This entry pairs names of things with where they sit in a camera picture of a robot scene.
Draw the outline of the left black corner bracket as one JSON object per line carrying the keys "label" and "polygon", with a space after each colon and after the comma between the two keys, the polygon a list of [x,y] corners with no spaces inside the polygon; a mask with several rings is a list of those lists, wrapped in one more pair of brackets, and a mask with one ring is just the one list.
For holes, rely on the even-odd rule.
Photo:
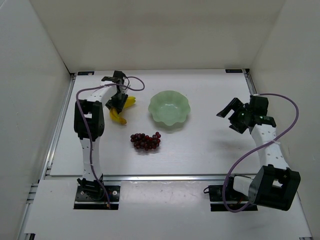
{"label": "left black corner bracket", "polygon": [[95,74],[94,71],[79,71],[77,73],[78,76],[92,76],[94,74]]}

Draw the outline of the purple fake grape bunch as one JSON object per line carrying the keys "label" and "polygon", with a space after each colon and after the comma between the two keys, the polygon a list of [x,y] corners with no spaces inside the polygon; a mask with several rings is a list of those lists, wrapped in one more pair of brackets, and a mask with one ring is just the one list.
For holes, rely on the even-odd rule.
{"label": "purple fake grape bunch", "polygon": [[136,150],[156,150],[161,143],[161,134],[157,131],[153,135],[135,133],[130,136],[130,142]]}

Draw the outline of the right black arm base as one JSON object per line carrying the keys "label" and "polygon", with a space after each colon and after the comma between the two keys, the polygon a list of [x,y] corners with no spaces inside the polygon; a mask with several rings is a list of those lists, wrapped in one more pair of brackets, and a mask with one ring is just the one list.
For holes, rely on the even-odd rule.
{"label": "right black arm base", "polygon": [[[209,196],[211,212],[228,211],[223,204],[222,190],[222,185],[209,185],[203,190],[203,193]],[[225,199],[228,207],[232,210],[242,208],[249,200],[247,196],[234,190],[226,190]]]}

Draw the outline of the aluminium rail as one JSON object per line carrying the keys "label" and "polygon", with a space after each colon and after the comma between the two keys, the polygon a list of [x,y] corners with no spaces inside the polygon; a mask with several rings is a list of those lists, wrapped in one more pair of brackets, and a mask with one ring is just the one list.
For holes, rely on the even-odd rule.
{"label": "aluminium rail", "polygon": [[57,122],[55,124],[55,128],[54,128],[52,137],[49,142],[48,149],[45,152],[44,162],[43,162],[43,166],[42,166],[40,175],[37,178],[37,181],[35,183],[32,183],[29,188],[29,192],[27,195],[26,203],[25,203],[25,208],[24,208],[23,215],[22,215],[21,225],[19,227],[17,240],[34,240],[35,239],[34,233],[25,233],[26,224],[27,224],[27,221],[29,218],[32,203],[33,203],[35,196],[36,196],[39,182],[40,182],[40,180],[45,179],[47,171],[52,168],[53,158],[54,158],[56,148],[58,145],[58,141],[60,138],[61,130],[62,130],[65,116],[67,113],[67,109],[68,109],[68,105],[69,105],[70,98],[72,95],[72,91],[74,88],[76,76],[77,76],[76,73],[72,73],[70,75],[70,81],[68,84],[68,88],[65,93],[64,100],[62,102],[62,107],[60,109],[60,112],[59,112],[59,115],[57,118]]}
{"label": "aluminium rail", "polygon": [[244,74],[244,77],[245,77],[245,80],[246,80],[246,83],[247,83],[247,86],[248,86],[248,89],[249,89],[249,93],[251,95],[257,94],[258,92],[257,92],[257,89],[255,87],[253,78],[251,76],[250,69],[249,68],[243,68],[242,70],[243,70],[243,74]]}
{"label": "aluminium rail", "polygon": [[225,174],[178,174],[178,175],[105,175],[105,182],[141,182],[141,181],[223,181],[226,178]]}

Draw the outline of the green scalloped fruit bowl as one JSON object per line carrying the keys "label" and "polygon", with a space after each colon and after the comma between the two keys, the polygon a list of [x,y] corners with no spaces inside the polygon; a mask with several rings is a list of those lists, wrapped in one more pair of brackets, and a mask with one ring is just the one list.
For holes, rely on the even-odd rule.
{"label": "green scalloped fruit bowl", "polygon": [[168,133],[183,130],[190,113],[189,100],[175,90],[158,92],[151,97],[148,105],[148,119],[155,128]]}

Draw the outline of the left aluminium rail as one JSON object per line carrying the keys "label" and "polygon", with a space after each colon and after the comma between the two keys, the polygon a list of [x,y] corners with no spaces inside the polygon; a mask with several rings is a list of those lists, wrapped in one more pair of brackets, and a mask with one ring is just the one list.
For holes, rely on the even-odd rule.
{"label": "left aluminium rail", "polygon": [[37,178],[37,181],[35,183],[32,183],[29,188],[29,192],[27,195],[26,203],[25,203],[25,208],[24,208],[23,215],[22,215],[21,225],[19,227],[17,240],[34,240],[35,239],[34,233],[25,233],[26,224],[27,224],[27,221],[29,218],[32,203],[33,203],[35,196],[36,196],[39,182],[40,182],[40,180],[45,179],[47,171],[52,168],[53,158],[54,158],[56,148],[58,145],[58,141],[60,138],[61,130],[62,130],[65,116],[67,113],[67,109],[68,109],[68,105],[69,105],[70,98],[72,95],[72,91],[74,88],[76,76],[77,76],[76,73],[72,73],[70,75],[70,81],[68,84],[68,88],[65,93],[64,100],[62,102],[62,107],[60,109],[60,112],[59,112],[59,115],[57,118],[57,122],[55,124],[55,128],[54,128],[52,137],[49,142],[48,149],[45,152],[44,162],[43,162],[43,166],[42,166],[40,175]]}

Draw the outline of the right black corner bracket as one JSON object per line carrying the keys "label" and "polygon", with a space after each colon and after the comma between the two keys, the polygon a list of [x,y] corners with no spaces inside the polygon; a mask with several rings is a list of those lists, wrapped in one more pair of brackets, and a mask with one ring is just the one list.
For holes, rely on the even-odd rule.
{"label": "right black corner bracket", "polygon": [[242,69],[225,69],[225,72],[227,74],[242,74],[243,70]]}

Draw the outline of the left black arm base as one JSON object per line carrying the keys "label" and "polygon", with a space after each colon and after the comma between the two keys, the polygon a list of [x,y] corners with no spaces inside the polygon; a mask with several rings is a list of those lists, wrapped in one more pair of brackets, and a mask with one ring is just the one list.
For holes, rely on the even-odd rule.
{"label": "left black arm base", "polygon": [[75,210],[118,210],[121,194],[120,185],[101,185],[85,179],[77,179],[77,190],[73,208]]}

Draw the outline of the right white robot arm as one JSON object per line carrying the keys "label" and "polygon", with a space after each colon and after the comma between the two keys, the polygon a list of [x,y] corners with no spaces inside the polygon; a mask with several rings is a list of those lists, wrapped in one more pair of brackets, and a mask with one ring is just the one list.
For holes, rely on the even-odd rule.
{"label": "right white robot arm", "polygon": [[[233,98],[217,117],[225,118],[230,111],[230,128],[240,134],[249,131],[256,147],[241,156],[227,172],[222,185],[221,198],[225,209],[239,213],[251,206],[288,211],[301,182],[300,173],[290,169],[279,144],[279,139],[288,133],[297,123],[299,108],[286,96],[295,109],[295,118],[282,133],[276,133],[276,122],[268,115],[268,93],[253,94],[248,103]],[[254,178],[233,175],[236,166],[245,158],[257,153],[260,169]]]}

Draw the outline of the right aluminium rail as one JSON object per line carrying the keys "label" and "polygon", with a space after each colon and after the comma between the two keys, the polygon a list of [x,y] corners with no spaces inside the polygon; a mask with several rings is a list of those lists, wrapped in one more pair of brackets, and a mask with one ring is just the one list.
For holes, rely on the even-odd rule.
{"label": "right aluminium rail", "polygon": [[249,89],[249,93],[251,95],[257,94],[258,92],[257,92],[257,89],[255,87],[253,78],[251,76],[250,69],[249,68],[243,68],[242,70],[243,70],[243,74],[244,74],[244,77],[245,77],[245,80],[246,80],[246,83],[247,83],[247,86],[248,86],[248,89]]}

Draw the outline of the yellow fake banana bunch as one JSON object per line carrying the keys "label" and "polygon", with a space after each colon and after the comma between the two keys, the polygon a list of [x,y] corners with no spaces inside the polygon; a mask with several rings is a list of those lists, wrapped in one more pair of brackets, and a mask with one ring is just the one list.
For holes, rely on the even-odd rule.
{"label": "yellow fake banana bunch", "polygon": [[[134,96],[129,96],[127,100],[125,101],[125,104],[123,106],[123,109],[132,107],[136,102],[136,98]],[[120,124],[120,125],[126,125],[127,121],[124,119],[120,114],[117,112],[117,110],[114,107],[111,107],[109,109],[109,117],[112,121]]]}

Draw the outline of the front aluminium rail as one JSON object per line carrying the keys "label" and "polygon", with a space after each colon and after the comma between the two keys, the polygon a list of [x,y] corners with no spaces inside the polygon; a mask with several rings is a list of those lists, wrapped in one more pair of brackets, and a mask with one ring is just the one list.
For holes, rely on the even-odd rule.
{"label": "front aluminium rail", "polygon": [[223,181],[226,178],[225,174],[178,174],[178,175],[105,175],[105,182],[141,182],[141,181]]}

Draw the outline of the black corner bracket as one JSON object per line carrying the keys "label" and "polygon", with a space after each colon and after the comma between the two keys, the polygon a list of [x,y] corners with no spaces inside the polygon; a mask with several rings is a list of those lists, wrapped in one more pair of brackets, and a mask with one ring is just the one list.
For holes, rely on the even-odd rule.
{"label": "black corner bracket", "polygon": [[243,70],[242,69],[225,69],[225,72],[227,74],[242,74]]}
{"label": "black corner bracket", "polygon": [[78,76],[92,76],[94,74],[95,74],[94,71],[79,71],[77,73]]}

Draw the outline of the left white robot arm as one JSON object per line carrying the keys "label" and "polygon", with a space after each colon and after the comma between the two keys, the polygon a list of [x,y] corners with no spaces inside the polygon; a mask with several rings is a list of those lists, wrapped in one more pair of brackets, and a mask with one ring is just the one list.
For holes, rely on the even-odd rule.
{"label": "left white robot arm", "polygon": [[100,165],[100,138],[105,131],[104,107],[119,114],[128,99],[130,81],[122,71],[105,76],[100,86],[84,88],[75,95],[74,131],[80,139],[83,175],[77,179],[82,190],[95,201],[109,201]]}

